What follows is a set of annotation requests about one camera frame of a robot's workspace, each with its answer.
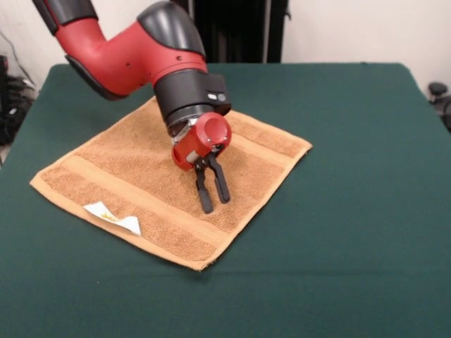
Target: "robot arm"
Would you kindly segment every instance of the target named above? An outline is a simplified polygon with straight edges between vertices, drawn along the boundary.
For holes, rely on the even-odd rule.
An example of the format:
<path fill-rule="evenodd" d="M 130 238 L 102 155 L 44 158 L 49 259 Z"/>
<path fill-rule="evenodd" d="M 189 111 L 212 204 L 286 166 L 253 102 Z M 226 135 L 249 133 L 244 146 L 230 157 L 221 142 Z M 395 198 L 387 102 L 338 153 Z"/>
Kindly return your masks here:
<path fill-rule="evenodd" d="M 213 208 L 204 186 L 204 170 L 216 174 L 220 200 L 230 196 L 216 157 L 230 144 L 224 115 L 231 109 L 222 75 L 209 74 L 199 33 L 189 15 L 160 1 L 110 40 L 106 40 L 90 0 L 33 0 L 50 33 L 77 73 L 108 100 L 127 97 L 152 84 L 172 157 L 183 170 L 194 168 L 202 207 Z"/>

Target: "towel label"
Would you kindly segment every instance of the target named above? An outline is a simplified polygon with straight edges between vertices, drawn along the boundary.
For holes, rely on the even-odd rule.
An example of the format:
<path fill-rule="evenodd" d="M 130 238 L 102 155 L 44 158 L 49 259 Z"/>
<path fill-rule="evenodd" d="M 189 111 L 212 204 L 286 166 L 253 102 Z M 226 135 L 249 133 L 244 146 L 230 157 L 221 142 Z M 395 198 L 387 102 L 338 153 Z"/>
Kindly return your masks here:
<path fill-rule="evenodd" d="M 113 223 L 123 227 L 134 234 L 141 236 L 140 224 L 135 216 L 128 216 L 122 220 L 113 215 L 110 210 L 102 202 L 97 202 L 95 204 L 88 204 L 84 206 L 87 211 L 92 215 L 105 220 L 106 222 Z"/>

